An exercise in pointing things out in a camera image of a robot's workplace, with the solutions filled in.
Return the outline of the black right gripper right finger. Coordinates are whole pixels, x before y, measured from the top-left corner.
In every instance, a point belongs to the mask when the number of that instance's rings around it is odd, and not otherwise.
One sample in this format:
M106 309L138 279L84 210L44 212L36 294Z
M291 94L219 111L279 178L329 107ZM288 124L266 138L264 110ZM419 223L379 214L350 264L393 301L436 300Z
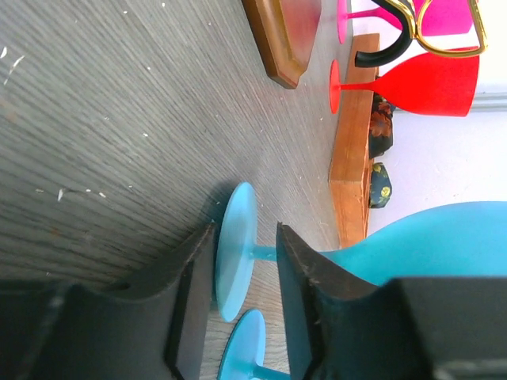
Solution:
M504 278L402 277L375 286L284 224L276 254L291 378L505 378Z

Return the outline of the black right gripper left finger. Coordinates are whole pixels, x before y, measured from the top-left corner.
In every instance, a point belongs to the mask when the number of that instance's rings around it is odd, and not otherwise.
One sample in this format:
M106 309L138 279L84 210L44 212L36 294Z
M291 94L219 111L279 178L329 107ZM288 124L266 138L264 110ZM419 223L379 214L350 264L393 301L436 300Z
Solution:
M4 379L197 379L213 289L216 225L97 290L1 283Z

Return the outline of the light blue wine glass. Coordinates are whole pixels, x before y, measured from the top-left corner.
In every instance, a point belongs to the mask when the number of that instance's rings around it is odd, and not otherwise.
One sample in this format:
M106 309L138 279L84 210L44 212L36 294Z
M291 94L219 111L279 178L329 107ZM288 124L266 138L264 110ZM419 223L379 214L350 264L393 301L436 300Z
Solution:
M320 257L374 285L399 276L505 276L506 203L452 203L401 218L348 248ZM254 262L276 260L257 244L257 197L236 186L223 216L215 259L219 314L233 321L246 299Z

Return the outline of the red wine glass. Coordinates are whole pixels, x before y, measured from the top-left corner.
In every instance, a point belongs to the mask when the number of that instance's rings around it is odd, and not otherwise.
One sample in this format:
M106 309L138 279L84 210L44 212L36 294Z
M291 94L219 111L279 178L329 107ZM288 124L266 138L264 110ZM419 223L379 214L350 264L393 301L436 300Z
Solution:
M330 110L337 113L341 92L368 90L414 114L465 117L475 97L479 65L478 55L454 59L427 52L407 59L372 82L341 84L334 60L330 68Z

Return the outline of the magenta wine glass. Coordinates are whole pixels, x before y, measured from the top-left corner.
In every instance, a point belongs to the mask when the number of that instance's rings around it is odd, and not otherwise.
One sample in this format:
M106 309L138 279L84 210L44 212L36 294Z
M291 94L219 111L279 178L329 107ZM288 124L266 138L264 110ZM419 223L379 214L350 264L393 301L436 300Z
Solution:
M349 12L347 1L337 1L337 35L343 44L347 37L348 20L378 17L401 30L399 20L381 7L360 12ZM466 1L432 1L422 18L423 36L447 36L470 31L473 21Z

